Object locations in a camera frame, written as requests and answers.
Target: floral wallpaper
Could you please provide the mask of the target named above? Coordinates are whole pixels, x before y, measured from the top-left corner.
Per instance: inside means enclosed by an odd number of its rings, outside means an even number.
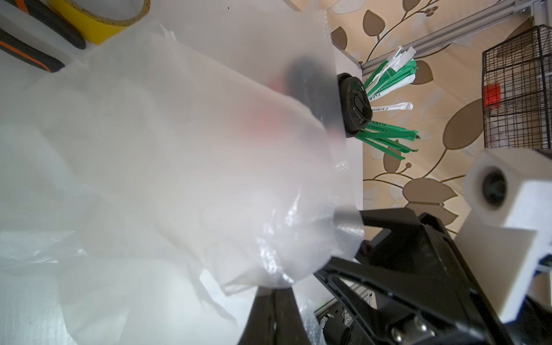
[[[414,83],[372,103],[412,102],[413,110],[377,112],[374,120],[418,130],[421,140],[400,141],[419,149],[403,161],[364,145],[365,209],[408,207],[439,217],[453,236],[460,230],[470,211],[463,178],[484,148],[481,54],[530,27],[519,15],[418,57]]]
[[[315,0],[287,0],[299,10]],[[387,54],[500,0],[318,0],[333,40],[359,62]]]

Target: brown leaf pattern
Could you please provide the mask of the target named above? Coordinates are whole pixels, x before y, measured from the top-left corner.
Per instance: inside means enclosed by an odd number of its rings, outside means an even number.
[[[332,32],[332,40],[343,50],[347,47],[347,33],[341,26]]]
[[[362,27],[368,36],[378,36],[385,29],[385,22],[380,16],[368,10],[364,14]]]
[[[443,145],[449,150],[469,146],[483,133],[483,101],[475,100],[458,110],[443,131]]]
[[[402,156],[399,151],[397,151],[394,148],[389,147],[391,151],[393,151],[395,154]],[[401,165],[401,161],[399,161],[397,158],[388,155],[387,153],[383,156],[383,168],[385,171],[389,173],[394,173],[397,170],[399,170],[399,166]]]
[[[435,11],[437,11],[437,9],[439,9],[439,6],[428,7],[423,12],[426,14],[426,17],[431,17],[435,14]]]
[[[420,0],[402,0],[402,8],[405,12],[411,11],[414,7],[418,6]]]
[[[408,182],[402,195],[411,203],[442,204],[457,194],[451,187],[432,178],[417,178]]]
[[[457,214],[454,214],[449,210],[447,210],[446,208],[439,205],[424,205],[424,204],[409,203],[405,207],[408,207],[409,209],[414,211],[417,216],[421,215],[422,213],[429,213],[432,216],[441,219],[441,222],[443,222],[444,225],[449,225],[454,220],[456,220],[456,218],[458,218]]]
[[[418,70],[416,71],[416,79],[412,82],[413,85],[422,85],[433,81],[433,72],[426,61],[416,60],[416,65]]]

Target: metal screw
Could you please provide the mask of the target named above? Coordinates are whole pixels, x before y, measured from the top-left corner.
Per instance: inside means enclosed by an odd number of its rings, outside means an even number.
[[[402,342],[402,333],[395,327],[391,329],[391,337],[393,337],[393,340],[399,344]]]
[[[427,326],[423,321],[418,317],[414,317],[414,325],[416,325],[416,328],[421,332],[427,332]]]

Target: camera lens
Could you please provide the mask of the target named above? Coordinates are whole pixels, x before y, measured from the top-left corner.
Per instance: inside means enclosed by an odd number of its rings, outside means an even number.
[[[483,197],[494,207],[500,207],[506,199],[506,178],[500,170],[489,173],[483,180]]]

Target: green straw wrapper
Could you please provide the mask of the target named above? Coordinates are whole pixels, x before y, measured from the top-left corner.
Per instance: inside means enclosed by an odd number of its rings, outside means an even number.
[[[383,70],[383,68],[385,67],[385,64],[388,63],[389,61],[385,60],[384,62],[381,63],[381,65],[379,65],[378,69],[374,71],[374,73],[372,73],[372,75],[366,79],[366,81],[364,82],[364,88],[366,89],[368,87],[368,85],[370,85],[370,83],[372,83],[372,81],[374,80],[374,78],[378,75],[379,72],[381,72],[381,70]]]
[[[366,94],[368,95],[368,97],[372,96],[374,93],[376,93],[379,89],[381,89],[383,87],[383,85],[385,85],[385,83],[391,79],[395,74],[397,74],[397,72],[395,70],[393,70],[392,68],[388,69],[387,71],[385,71],[383,73],[383,75],[381,76],[381,78],[379,79],[378,83],[370,90],[368,91]]]
[[[384,73],[384,75],[378,82],[378,85],[376,85],[376,87],[370,90],[369,97],[374,95],[377,92],[385,91],[386,89],[399,83],[400,81],[402,81],[408,76],[415,75],[417,70],[418,70],[418,67],[416,65],[416,61],[410,60],[403,68],[401,68],[395,73],[387,73],[388,71],[386,71],[386,73]]]
[[[368,144],[368,145],[370,145],[370,146],[373,146],[373,147],[377,148],[378,150],[380,150],[381,152],[383,152],[383,153],[385,153],[385,154],[387,154],[387,155],[389,155],[389,156],[392,156],[392,157],[397,158],[399,161],[402,161],[402,160],[405,159],[404,157],[399,156],[399,155],[397,155],[396,153],[394,153],[393,151],[389,150],[387,147],[384,147],[384,146],[382,146],[382,145],[379,145],[379,144],[373,142],[373,141],[370,140],[370,139],[362,138],[362,137],[359,137],[358,135],[357,135],[357,139],[362,140],[362,141],[365,142],[366,144]]]
[[[376,122],[376,121],[369,122],[368,125],[366,126],[366,128],[370,129],[370,130],[373,130],[373,131],[377,131],[377,132],[389,132],[389,131],[391,131],[391,132],[393,132],[393,131],[404,132],[404,131],[409,131],[409,130],[407,130],[405,128],[402,128],[402,127],[388,125],[388,124],[384,124],[384,123]],[[418,136],[418,131],[410,131],[410,132],[414,132],[416,134],[414,139],[419,139],[420,138]]]
[[[416,133],[414,131],[382,131],[382,132],[368,132],[361,131],[358,135],[363,135],[369,139],[406,139],[414,141],[416,139]]]
[[[402,153],[409,153],[409,152],[418,152],[418,150],[414,150],[408,146],[405,146],[403,144],[400,144],[398,142],[395,142],[393,140],[389,140],[389,139],[373,139],[374,141],[377,141],[381,144],[384,144],[384,145],[387,145],[389,147],[392,147],[394,149],[396,149],[397,151],[399,152],[402,152]]]

